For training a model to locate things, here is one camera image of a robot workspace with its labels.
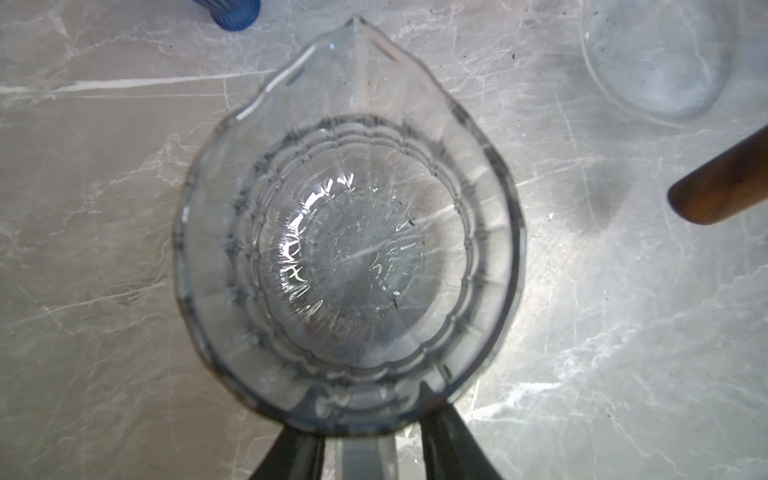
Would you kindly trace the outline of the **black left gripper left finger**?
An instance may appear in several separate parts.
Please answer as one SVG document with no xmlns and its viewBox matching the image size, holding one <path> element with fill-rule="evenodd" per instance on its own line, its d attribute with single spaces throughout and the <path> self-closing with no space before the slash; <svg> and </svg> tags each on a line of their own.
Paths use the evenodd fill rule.
<svg viewBox="0 0 768 480">
<path fill-rule="evenodd" d="M 325 438 L 284 427 L 249 480 L 320 480 Z"/>
</svg>

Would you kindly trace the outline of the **ribbed glass coffee server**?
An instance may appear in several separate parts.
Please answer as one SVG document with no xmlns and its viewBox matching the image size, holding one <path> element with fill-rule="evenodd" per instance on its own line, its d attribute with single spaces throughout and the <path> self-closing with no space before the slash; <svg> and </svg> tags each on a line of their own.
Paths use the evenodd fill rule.
<svg viewBox="0 0 768 480">
<path fill-rule="evenodd" d="M 394 479 L 396 433 L 455 408 L 502 345 L 525 240 L 513 176 L 472 117 L 353 16 L 193 161 L 175 297 L 242 404 L 334 442 L 340 479 Z"/>
</svg>

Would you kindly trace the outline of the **blue ribbed glass dripper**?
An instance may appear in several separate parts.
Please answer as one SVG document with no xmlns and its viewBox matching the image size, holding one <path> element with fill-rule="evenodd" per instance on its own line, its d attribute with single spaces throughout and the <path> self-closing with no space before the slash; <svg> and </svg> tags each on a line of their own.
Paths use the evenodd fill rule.
<svg viewBox="0 0 768 480">
<path fill-rule="evenodd" d="M 193 0 L 206 9 L 222 29 L 238 32 L 250 27 L 261 10 L 260 0 Z"/>
</svg>

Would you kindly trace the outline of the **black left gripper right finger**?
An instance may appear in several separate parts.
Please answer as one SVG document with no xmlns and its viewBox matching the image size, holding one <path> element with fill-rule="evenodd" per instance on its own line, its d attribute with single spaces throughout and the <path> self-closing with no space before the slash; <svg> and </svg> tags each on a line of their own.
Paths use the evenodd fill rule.
<svg viewBox="0 0 768 480">
<path fill-rule="evenodd" d="M 427 414 L 420 426 L 427 479 L 502 479 L 453 405 Z"/>
</svg>

